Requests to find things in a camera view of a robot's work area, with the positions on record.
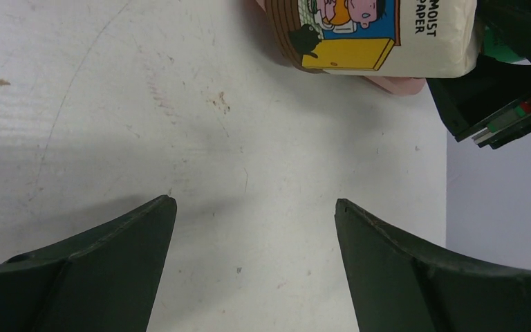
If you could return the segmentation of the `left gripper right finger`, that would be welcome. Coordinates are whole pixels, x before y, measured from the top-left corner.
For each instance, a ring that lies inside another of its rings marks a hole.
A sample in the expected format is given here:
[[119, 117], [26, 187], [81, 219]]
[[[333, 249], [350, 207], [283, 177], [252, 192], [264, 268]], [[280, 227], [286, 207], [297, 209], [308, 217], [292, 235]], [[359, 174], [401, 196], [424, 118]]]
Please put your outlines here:
[[450, 251], [346, 199], [335, 225], [361, 331], [531, 331], [531, 270]]

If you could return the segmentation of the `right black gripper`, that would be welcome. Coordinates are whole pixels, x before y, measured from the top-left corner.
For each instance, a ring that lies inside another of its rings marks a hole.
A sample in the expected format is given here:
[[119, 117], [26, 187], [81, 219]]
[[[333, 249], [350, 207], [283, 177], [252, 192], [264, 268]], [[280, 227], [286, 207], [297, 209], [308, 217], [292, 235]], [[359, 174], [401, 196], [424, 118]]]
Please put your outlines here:
[[498, 149], [531, 133], [531, 1], [479, 1], [476, 16], [523, 61], [480, 54], [458, 78], [429, 78], [443, 124], [457, 141]]

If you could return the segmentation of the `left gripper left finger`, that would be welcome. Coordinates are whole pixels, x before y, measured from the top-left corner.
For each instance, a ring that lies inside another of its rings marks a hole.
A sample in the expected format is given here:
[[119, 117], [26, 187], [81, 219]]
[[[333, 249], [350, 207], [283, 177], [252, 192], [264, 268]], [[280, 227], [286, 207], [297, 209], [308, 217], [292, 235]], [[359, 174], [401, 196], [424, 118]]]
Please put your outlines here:
[[162, 195], [0, 264], [0, 331], [146, 331], [176, 213]]

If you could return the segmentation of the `green brown roll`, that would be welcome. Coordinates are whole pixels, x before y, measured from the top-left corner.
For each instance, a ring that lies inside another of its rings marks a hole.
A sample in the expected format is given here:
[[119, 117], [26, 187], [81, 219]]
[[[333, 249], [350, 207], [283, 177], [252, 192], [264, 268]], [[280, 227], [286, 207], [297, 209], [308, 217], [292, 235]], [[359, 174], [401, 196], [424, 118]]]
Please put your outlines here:
[[485, 28], [481, 53], [499, 62], [514, 64], [525, 58], [515, 53], [493, 30]]

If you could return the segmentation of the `pink three-tier shelf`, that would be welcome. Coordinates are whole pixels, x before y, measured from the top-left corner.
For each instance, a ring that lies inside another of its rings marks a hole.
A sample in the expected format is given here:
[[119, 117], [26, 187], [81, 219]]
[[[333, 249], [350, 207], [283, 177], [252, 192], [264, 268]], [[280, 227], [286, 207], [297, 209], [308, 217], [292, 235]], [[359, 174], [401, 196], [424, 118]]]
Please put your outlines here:
[[308, 73], [359, 75], [394, 95], [414, 95], [425, 80], [383, 77], [401, 45], [399, 1], [259, 1], [281, 54]]

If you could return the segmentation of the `beige brown paper roll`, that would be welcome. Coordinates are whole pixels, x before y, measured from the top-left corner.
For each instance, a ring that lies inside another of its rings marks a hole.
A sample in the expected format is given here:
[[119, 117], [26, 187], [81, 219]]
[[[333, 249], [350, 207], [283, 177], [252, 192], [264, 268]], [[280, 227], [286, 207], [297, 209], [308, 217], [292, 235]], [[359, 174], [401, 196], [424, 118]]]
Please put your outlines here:
[[309, 73], [452, 78], [481, 48], [475, 1], [264, 1], [282, 55]]

